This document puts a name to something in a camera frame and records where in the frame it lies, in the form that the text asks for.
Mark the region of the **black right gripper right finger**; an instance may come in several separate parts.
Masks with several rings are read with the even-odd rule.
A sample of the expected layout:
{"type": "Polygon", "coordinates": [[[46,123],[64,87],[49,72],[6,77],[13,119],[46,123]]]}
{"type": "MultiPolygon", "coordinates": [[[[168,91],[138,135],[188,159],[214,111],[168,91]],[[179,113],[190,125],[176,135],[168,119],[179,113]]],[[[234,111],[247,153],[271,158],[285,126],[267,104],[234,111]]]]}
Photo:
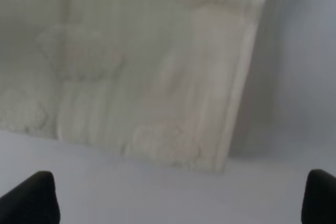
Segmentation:
{"type": "Polygon", "coordinates": [[[321,169],[308,174],[301,222],[335,224],[335,177],[321,169]]]}

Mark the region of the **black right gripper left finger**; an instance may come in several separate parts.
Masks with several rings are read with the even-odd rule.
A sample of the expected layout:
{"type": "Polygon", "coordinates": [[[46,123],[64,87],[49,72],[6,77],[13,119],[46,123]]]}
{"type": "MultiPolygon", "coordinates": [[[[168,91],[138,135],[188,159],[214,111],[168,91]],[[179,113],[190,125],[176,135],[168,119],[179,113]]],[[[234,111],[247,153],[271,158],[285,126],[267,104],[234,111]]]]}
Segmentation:
{"type": "Polygon", "coordinates": [[[60,223],[52,172],[38,171],[3,195],[1,223],[60,223]]]}

